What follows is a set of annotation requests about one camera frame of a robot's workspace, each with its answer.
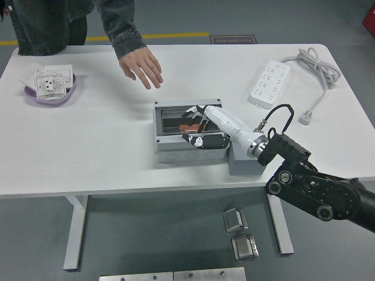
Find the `person's left hand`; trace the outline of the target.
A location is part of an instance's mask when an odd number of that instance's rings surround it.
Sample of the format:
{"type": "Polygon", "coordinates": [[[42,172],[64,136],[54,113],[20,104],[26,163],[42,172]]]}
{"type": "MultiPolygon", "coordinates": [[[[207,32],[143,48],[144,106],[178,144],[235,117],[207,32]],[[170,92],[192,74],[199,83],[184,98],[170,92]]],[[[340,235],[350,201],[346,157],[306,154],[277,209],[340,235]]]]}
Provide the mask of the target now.
{"type": "Polygon", "coordinates": [[[163,83],[161,65],[147,47],[126,54],[119,59],[119,65],[126,77],[139,79],[147,90],[151,85],[160,88],[163,83]]]}

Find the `robot right hand white black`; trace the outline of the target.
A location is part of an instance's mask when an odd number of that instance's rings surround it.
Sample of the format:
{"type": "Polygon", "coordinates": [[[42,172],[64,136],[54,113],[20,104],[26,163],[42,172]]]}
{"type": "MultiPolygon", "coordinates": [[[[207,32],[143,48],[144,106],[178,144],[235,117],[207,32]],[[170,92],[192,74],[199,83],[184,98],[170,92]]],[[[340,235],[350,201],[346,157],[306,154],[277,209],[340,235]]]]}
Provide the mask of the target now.
{"type": "Polygon", "coordinates": [[[201,117],[198,133],[206,129],[209,123],[214,123],[222,131],[222,134],[202,136],[184,134],[183,139],[198,149],[222,149],[232,141],[239,143],[247,156],[258,158],[268,144],[268,139],[263,133],[253,131],[242,120],[221,107],[195,105],[184,112],[182,117],[185,118],[190,114],[193,115],[193,120],[201,117]]]}

